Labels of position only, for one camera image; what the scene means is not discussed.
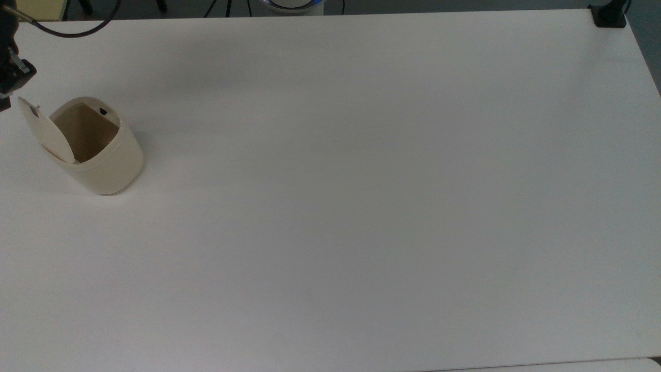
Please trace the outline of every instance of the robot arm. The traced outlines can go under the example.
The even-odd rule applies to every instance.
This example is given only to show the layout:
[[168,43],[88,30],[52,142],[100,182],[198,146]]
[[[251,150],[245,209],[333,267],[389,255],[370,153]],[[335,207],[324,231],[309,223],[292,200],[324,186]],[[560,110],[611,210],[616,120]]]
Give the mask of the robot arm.
[[[0,5],[16,7],[15,0],[0,0]],[[16,16],[0,10],[0,111],[11,107],[9,96],[20,89],[37,72],[27,60],[18,56],[14,34],[19,28]]]

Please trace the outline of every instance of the open lid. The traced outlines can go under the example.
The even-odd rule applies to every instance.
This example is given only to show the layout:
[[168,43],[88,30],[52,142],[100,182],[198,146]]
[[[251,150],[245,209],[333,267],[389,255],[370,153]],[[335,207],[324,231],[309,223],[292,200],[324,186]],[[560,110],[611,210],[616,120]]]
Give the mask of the open lid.
[[25,120],[39,143],[61,161],[73,164],[75,162],[73,151],[71,151],[67,138],[58,126],[48,116],[41,113],[38,107],[32,106],[22,97],[19,97],[19,105]]

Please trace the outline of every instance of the cream trash can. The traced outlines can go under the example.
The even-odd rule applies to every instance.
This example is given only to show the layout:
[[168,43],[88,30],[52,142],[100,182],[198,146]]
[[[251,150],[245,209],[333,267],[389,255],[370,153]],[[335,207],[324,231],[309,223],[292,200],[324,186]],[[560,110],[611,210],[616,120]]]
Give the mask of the cream trash can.
[[50,118],[23,98],[19,103],[48,157],[90,191],[117,193],[142,169],[143,154],[133,132],[106,103],[75,98]]

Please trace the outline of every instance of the gray floor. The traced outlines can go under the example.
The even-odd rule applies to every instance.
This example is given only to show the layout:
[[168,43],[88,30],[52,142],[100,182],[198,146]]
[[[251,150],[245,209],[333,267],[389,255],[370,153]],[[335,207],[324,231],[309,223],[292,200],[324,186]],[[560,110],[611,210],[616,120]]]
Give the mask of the gray floor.
[[[104,18],[113,0],[90,0],[95,13],[86,17],[78,0],[69,0],[68,19]],[[169,10],[161,13],[155,0],[123,0],[117,19],[200,18],[213,0],[167,0]],[[233,0],[230,17],[247,17],[247,1],[254,17],[264,16],[259,0]],[[345,14],[428,13],[455,11],[498,11],[524,9],[580,9],[608,0],[345,0]],[[209,17],[224,17],[227,0],[217,0]],[[342,0],[327,0],[325,13],[339,15]],[[661,91],[661,0],[633,0],[627,14],[642,54],[650,68],[656,88]]]

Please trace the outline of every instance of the table surface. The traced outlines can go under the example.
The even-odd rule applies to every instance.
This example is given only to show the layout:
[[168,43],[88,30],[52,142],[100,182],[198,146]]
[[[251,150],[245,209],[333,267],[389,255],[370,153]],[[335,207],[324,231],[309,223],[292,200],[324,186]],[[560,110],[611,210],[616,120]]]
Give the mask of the table surface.
[[661,366],[651,359],[627,359],[522,365],[518,367],[478,368],[472,372],[661,372]]
[[[52,24],[82,30],[95,23]],[[661,350],[661,99],[587,10],[21,25],[92,195],[0,125],[0,367],[425,371]]]

